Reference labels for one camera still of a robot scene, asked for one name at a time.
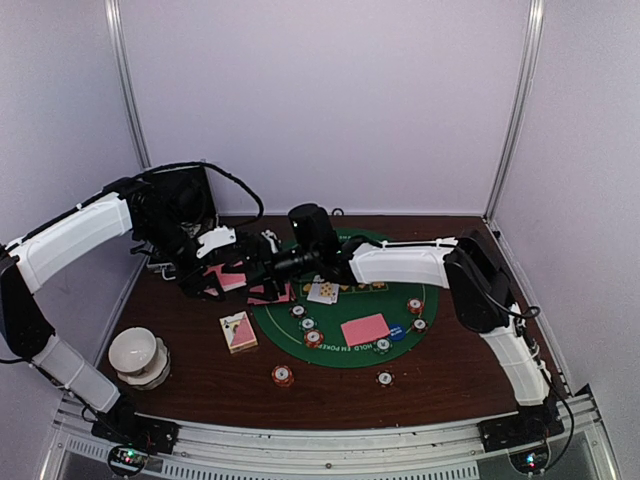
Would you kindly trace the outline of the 100 chips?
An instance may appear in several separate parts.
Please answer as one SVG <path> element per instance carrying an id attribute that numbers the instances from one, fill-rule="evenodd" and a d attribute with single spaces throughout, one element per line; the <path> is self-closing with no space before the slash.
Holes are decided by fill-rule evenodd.
<path id="1" fill-rule="evenodd" d="M 302 319 L 307 315 L 307 310 L 304 305 L 296 304 L 290 308 L 289 313 L 292 318 Z"/>

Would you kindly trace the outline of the red chips mat edge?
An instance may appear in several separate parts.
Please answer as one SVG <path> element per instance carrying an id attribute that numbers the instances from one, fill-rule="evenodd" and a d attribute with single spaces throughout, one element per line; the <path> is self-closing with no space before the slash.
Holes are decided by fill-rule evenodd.
<path id="1" fill-rule="evenodd" d="M 421 315 L 424 311 L 424 302 L 419 298 L 410 298 L 407 301 L 407 309 L 413 315 Z"/>

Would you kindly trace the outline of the placed 100 chip stack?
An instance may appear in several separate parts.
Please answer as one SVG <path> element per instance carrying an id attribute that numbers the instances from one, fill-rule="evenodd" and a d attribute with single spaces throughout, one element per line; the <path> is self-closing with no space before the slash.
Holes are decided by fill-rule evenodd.
<path id="1" fill-rule="evenodd" d="M 395 382 L 395 375 L 389 370 L 382 370 L 376 373 L 376 383 L 383 388 L 390 387 Z"/>

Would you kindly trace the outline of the red-backed playing card deck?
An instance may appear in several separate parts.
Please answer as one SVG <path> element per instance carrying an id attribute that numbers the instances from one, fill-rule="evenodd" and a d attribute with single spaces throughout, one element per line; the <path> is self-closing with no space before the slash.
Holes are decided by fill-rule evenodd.
<path id="1" fill-rule="evenodd" d="M 224 273 L 223 264 L 210 267 L 206 271 L 206 278 L 216 277 L 224 292 L 238 289 L 246 285 L 246 275 L 242 273 Z"/>

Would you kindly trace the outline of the green chips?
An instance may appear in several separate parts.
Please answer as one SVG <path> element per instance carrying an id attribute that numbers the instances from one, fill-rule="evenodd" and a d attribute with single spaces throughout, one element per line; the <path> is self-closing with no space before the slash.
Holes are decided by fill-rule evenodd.
<path id="1" fill-rule="evenodd" d="M 374 343 L 374 351 L 378 354 L 389 353 L 392 347 L 393 344 L 389 338 L 381 338 Z"/>

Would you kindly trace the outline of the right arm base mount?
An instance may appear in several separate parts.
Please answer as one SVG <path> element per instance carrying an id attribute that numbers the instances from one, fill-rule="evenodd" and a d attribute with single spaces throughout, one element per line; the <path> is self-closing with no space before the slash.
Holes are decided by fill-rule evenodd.
<path id="1" fill-rule="evenodd" d="M 482 421 L 478 428 L 487 453 L 539 443 L 565 431 L 561 419 L 522 413 Z"/>

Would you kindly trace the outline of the orange black 100 chip stack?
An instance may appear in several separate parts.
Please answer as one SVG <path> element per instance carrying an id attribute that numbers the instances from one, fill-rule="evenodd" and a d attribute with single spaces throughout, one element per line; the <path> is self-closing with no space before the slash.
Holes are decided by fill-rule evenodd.
<path id="1" fill-rule="evenodd" d="M 411 330 L 416 333 L 424 333 L 428 327 L 428 323 L 422 318 L 415 318 L 411 322 Z"/>

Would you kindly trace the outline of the blue small blind button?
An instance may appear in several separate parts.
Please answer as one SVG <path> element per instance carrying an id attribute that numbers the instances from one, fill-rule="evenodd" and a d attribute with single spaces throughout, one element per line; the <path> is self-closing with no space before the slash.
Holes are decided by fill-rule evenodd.
<path id="1" fill-rule="evenodd" d="M 399 342 L 406 337 L 406 330 L 402 325 L 393 324 L 390 326 L 389 337 L 393 342 Z"/>

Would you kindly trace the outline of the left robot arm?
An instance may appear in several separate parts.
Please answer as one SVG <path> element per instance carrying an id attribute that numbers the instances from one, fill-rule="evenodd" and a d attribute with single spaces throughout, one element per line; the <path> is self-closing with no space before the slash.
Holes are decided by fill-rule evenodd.
<path id="1" fill-rule="evenodd" d="M 144 433 L 132 402 L 64 341 L 34 295 L 61 270 L 102 244 L 125 234 L 152 245 L 176 268 L 184 293 L 201 297 L 220 282 L 210 267 L 219 250 L 235 245 L 235 229 L 216 226 L 188 232 L 181 199 L 172 199 L 156 176 L 186 174 L 191 162 L 164 165 L 123 177 L 1 249 L 1 335 L 12 363 L 27 363 L 73 393 L 123 444 Z"/>

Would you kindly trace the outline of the dealt red-backed card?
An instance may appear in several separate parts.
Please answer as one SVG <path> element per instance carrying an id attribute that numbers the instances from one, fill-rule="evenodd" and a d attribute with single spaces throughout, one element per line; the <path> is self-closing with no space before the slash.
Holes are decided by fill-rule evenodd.
<path id="1" fill-rule="evenodd" d="M 295 293 L 289 283 L 286 284 L 285 293 L 279 295 L 277 299 L 267 299 L 263 286 L 252 287 L 247 297 L 248 305 L 269 305 L 288 303 L 295 299 Z"/>

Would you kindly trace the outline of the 20 chips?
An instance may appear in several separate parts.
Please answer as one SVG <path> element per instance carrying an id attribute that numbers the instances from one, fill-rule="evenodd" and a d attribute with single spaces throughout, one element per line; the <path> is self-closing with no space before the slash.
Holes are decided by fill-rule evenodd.
<path id="1" fill-rule="evenodd" d="M 299 328 L 303 332 L 314 330 L 317 328 L 317 322 L 311 317 L 303 318 L 299 321 Z"/>

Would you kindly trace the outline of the dealt cards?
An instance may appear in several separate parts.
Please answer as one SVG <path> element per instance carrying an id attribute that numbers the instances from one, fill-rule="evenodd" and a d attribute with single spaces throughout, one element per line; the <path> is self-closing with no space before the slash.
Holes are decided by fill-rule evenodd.
<path id="1" fill-rule="evenodd" d="M 350 320 L 341 325 L 341 331 L 349 347 L 360 346 L 385 338 L 390 329 L 380 313 Z"/>

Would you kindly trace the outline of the red 5 chip stack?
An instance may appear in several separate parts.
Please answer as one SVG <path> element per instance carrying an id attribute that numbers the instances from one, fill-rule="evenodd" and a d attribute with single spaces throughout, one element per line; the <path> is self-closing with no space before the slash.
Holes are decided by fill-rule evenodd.
<path id="1" fill-rule="evenodd" d="M 292 370 L 286 365 L 277 365 L 271 372 L 271 377 L 275 385 L 288 387 L 294 382 Z"/>

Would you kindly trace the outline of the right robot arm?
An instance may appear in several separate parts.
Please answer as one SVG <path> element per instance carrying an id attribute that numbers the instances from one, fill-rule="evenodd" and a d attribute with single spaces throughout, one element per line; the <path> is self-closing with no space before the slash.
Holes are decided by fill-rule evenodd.
<path id="1" fill-rule="evenodd" d="M 527 322 L 540 309 L 520 308 L 508 274 L 485 251 L 475 233 L 431 241 L 389 242 L 366 235 L 339 238 L 328 213 L 314 203 L 288 214 L 295 244 L 285 250 L 270 233 L 243 238 L 251 284 L 275 289 L 295 277 L 318 274 L 341 285 L 412 283 L 450 291 L 460 324 L 489 345 L 504 370 L 517 403 L 512 430 L 535 440 L 551 424 L 550 375 Z"/>

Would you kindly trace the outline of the red chips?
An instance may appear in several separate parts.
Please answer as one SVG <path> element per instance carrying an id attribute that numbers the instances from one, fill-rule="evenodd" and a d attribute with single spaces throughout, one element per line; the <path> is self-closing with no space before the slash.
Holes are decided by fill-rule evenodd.
<path id="1" fill-rule="evenodd" d="M 324 335 L 316 329 L 304 333 L 304 343 L 308 348 L 318 348 L 324 342 Z"/>

